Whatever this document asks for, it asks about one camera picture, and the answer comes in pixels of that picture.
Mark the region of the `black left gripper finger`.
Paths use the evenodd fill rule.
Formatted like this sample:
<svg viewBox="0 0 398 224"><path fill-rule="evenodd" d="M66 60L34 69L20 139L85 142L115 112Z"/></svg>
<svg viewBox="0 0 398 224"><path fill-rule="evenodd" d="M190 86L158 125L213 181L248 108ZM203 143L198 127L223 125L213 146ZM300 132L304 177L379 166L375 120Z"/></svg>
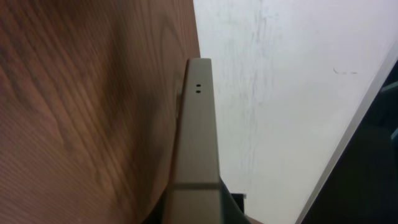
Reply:
<svg viewBox="0 0 398 224"><path fill-rule="evenodd" d="M220 178L221 224L250 224Z"/></svg>

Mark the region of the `bronze Galaxy smartphone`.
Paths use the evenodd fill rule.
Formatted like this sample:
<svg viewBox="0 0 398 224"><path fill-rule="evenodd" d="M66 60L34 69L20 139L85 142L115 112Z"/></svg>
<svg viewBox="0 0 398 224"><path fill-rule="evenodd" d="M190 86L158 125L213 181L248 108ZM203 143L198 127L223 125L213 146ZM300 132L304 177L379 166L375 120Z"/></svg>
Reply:
<svg viewBox="0 0 398 224"><path fill-rule="evenodd" d="M215 98L208 58L187 62L162 221L222 221Z"/></svg>

